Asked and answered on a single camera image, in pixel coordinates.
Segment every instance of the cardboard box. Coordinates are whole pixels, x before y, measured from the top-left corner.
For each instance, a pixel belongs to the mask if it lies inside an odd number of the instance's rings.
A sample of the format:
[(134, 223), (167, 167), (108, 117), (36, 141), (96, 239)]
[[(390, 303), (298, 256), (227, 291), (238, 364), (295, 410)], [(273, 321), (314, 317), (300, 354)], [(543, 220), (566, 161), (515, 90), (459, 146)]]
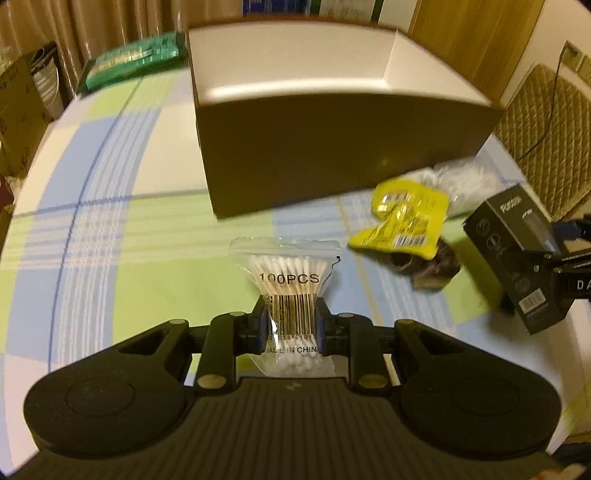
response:
[(219, 218), (475, 155), (503, 113), (402, 32), (377, 25), (249, 18), (194, 28), (187, 45)]
[(0, 76), (0, 174), (27, 175), (49, 121), (21, 57)]
[(558, 300), (550, 272), (524, 251), (566, 254), (550, 222), (520, 185), (488, 199), (468, 217), (464, 230), (491, 266), (530, 333), (563, 320), (573, 300)]

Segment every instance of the wall outlet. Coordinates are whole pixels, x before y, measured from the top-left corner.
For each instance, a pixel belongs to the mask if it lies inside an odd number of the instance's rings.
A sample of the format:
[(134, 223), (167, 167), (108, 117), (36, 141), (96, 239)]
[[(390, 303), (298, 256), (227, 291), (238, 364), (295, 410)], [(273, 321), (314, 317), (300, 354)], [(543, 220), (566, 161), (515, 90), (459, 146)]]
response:
[(575, 47), (571, 42), (566, 41), (564, 44), (564, 54), (562, 55), (562, 63), (570, 68), (573, 72), (578, 72), (585, 54)]
[(583, 59), (577, 73), (579, 74), (579, 77), (591, 87), (591, 58), (585, 57)]

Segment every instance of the wooden door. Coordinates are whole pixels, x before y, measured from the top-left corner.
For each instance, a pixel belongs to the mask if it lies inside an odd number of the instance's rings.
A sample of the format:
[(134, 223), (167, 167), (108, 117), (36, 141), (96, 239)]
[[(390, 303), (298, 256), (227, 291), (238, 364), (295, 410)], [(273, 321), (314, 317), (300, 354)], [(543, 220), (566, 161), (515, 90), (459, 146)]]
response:
[(498, 100), (543, 5), (544, 0), (418, 0), (409, 35)]

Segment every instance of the woven chair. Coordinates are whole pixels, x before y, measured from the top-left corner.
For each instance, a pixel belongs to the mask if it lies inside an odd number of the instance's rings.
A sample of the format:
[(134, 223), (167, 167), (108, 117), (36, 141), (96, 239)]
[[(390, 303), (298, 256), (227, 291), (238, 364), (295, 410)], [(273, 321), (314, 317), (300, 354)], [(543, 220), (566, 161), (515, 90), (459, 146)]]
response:
[[(496, 136), (515, 159), (544, 135), (554, 74), (536, 65), (496, 127)], [(591, 100), (559, 77), (555, 102), (545, 140), (517, 161), (553, 221), (572, 213), (591, 192)]]

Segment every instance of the cotton swab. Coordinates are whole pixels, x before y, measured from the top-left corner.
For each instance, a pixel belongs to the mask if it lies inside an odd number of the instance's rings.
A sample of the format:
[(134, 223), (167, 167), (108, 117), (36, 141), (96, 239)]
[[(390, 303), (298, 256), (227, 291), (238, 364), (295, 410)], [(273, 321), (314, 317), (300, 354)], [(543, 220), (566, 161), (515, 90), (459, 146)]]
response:
[(306, 257), (251, 255), (249, 266), (271, 314), (277, 368), (304, 375), (320, 368), (314, 306), (329, 262)]

